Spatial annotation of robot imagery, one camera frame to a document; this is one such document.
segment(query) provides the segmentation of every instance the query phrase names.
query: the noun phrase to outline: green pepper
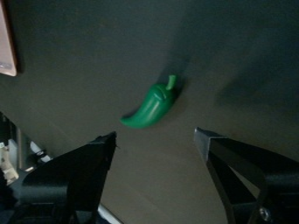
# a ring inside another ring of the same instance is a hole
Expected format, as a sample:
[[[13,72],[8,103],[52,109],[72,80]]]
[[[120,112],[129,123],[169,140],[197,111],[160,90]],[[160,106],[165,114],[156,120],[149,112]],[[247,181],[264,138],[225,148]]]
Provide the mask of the green pepper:
[[[136,129],[145,128],[154,124],[168,112],[173,105],[173,85],[176,82],[176,75],[169,75],[168,84],[153,84],[148,90],[144,102],[129,117],[122,117],[120,122]]]

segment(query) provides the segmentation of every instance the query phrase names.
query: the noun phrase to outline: pepper stem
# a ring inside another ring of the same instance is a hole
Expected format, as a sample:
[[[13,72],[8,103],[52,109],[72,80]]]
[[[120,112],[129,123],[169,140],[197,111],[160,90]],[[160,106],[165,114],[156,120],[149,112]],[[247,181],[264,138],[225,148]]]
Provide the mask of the pepper stem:
[[[166,83],[166,86],[165,86],[165,90],[172,90],[173,89],[175,82],[176,82],[176,75],[170,74],[169,75],[169,80],[168,80],[168,83]]]

